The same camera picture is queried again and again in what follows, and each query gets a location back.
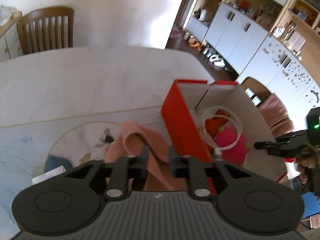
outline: wooden chair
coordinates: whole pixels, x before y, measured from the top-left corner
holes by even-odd
[[[254,95],[250,98],[251,100],[254,100],[255,97],[260,99],[261,102],[257,105],[257,107],[265,102],[272,94],[264,85],[252,77],[247,77],[241,85],[244,90],[250,89],[254,93]]]
[[[72,8],[54,6],[33,11],[17,22],[23,53],[73,46]]]

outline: shoe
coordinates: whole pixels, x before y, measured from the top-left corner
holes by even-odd
[[[225,67],[226,66],[226,63],[224,62],[223,58],[216,60],[213,64],[217,67]]]
[[[211,57],[211,55],[215,54],[215,52],[213,51],[213,48],[210,48],[208,53],[205,55],[207,58]]]
[[[193,43],[189,44],[190,47],[193,47],[193,48],[198,48],[201,46],[201,43],[198,42],[198,41],[194,41]]]
[[[190,36],[191,36],[191,33],[186,33],[186,34],[184,35],[183,39],[184,39],[185,41],[187,41],[187,40],[190,38]]]
[[[193,42],[197,41],[194,36],[190,36],[189,40],[187,40],[189,45],[192,44]]]
[[[212,63],[214,61],[217,61],[219,59],[220,55],[219,54],[213,54],[210,56],[209,61]]]
[[[202,54],[206,55],[208,53],[209,49],[210,49],[209,46],[205,47],[204,50],[202,51]]]
[[[197,48],[197,50],[198,50],[198,51],[203,51],[204,48],[205,48],[205,46],[204,46],[204,45],[201,45],[201,46],[199,46],[199,47]]]

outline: metal screw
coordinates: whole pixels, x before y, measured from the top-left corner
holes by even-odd
[[[205,188],[199,188],[195,190],[195,195],[198,197],[207,197],[210,195],[210,191]]]
[[[110,189],[107,191],[107,196],[109,197],[120,197],[122,195],[122,191],[119,189]]]

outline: black cable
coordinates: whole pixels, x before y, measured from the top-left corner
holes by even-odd
[[[315,229],[315,228],[311,228],[311,227],[306,226],[306,225],[305,225],[305,224],[303,224],[301,221],[300,221],[300,224],[302,224],[305,228],[307,228],[307,229],[309,229],[309,230],[313,230],[313,229]]]

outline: open red box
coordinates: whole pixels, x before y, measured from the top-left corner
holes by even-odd
[[[202,162],[211,162],[209,151],[198,128],[201,110],[224,106],[241,120],[243,133],[251,147],[244,168],[276,181],[286,172],[284,160],[270,156],[266,150],[256,150],[255,142],[275,141],[259,110],[244,89],[234,82],[205,80],[175,80],[161,109],[174,148],[179,155],[197,156]]]

